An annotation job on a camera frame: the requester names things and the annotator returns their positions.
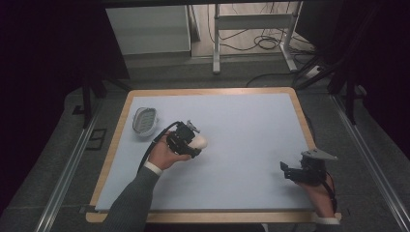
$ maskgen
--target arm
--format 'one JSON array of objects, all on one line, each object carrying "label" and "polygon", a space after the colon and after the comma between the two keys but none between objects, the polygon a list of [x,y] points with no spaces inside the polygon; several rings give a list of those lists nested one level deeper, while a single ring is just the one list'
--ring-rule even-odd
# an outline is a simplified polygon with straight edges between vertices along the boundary
[{"label": "arm", "polygon": [[168,148],[164,136],[152,150],[148,162],[112,204],[102,231],[143,231],[153,190],[161,173],[174,162],[189,159],[189,155],[175,155]]},{"label": "arm", "polygon": [[[326,182],[333,189],[333,180],[327,175]],[[341,232],[342,227],[335,217],[333,205],[329,193],[320,185],[313,187],[304,183],[296,183],[302,187],[307,193],[311,203],[314,206],[315,212],[318,215],[316,220],[317,232]]]}]

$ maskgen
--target white shirt cuff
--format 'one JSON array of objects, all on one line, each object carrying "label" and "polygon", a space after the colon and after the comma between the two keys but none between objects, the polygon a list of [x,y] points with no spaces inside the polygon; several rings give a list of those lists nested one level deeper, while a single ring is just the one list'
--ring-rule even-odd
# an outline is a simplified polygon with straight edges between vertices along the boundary
[{"label": "white shirt cuff", "polygon": [[148,169],[150,169],[151,171],[153,171],[153,172],[155,172],[157,175],[161,175],[162,174],[162,170],[160,170],[160,168],[159,167],[157,167],[157,166],[155,166],[154,164],[152,164],[151,162],[149,162],[149,161],[146,161],[145,163],[144,163],[144,166],[146,166]]},{"label": "white shirt cuff", "polygon": [[317,217],[316,223],[318,224],[340,224],[340,221],[335,217]]}]

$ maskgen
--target wall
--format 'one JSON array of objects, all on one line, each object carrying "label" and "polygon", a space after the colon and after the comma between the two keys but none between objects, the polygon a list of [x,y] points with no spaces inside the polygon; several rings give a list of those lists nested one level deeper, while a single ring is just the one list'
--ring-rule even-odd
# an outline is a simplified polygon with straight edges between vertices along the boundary
[{"label": "wall", "polygon": [[186,6],[107,9],[123,55],[190,51]]}]

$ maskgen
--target metal frame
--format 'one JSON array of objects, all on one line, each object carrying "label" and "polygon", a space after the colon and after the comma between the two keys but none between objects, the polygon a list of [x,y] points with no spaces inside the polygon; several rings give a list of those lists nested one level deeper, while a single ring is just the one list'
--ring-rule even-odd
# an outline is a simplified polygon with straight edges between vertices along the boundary
[{"label": "metal frame", "polygon": [[73,152],[70,155],[69,160],[67,161],[66,167],[61,173],[60,179],[58,180],[54,191],[53,193],[51,193],[49,200],[43,210],[43,214],[40,217],[35,232],[51,230],[54,220],[57,217],[58,211],[60,210],[61,204],[63,203],[64,197],[66,196],[66,193],[69,189],[74,173],[78,167],[79,161],[81,160],[87,142],[100,115],[101,109],[103,107],[103,102],[104,100],[96,100],[93,112],[94,116],[91,118],[90,125],[88,128],[83,129],[81,136],[78,138]]},{"label": "metal frame", "polygon": [[390,185],[389,180],[386,178],[382,168],[378,164],[377,160],[374,158],[373,153],[368,148],[359,129],[356,125],[352,124],[352,122],[344,113],[346,109],[343,106],[343,103],[340,100],[340,98],[335,95],[331,95],[330,98],[337,108],[341,121],[343,122],[344,126],[346,126],[347,131],[352,136],[359,153],[362,155],[362,158],[364,159],[364,162],[367,166],[368,172],[373,177],[376,186],[378,186],[381,194],[386,200],[387,205],[392,211],[392,214],[395,217],[398,226],[400,227],[401,231],[409,232],[410,216],[406,210],[406,207],[404,206],[395,189]]},{"label": "metal frame", "polygon": [[220,73],[220,30],[238,29],[272,29],[287,28],[284,42],[280,43],[280,50],[291,72],[297,70],[295,62],[289,52],[289,44],[298,20],[302,2],[298,2],[292,14],[246,14],[220,15],[220,4],[215,4],[215,42],[214,42],[214,74]]}]

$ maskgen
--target gray sleeve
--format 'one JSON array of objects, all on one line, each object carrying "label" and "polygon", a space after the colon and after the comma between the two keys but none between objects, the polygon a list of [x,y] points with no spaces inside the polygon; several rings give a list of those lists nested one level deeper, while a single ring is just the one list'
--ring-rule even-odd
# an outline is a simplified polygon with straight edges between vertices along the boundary
[{"label": "gray sleeve", "polygon": [[102,231],[143,231],[159,177],[143,166],[112,204]]},{"label": "gray sleeve", "polygon": [[342,232],[340,224],[318,224],[316,223],[316,232]]}]

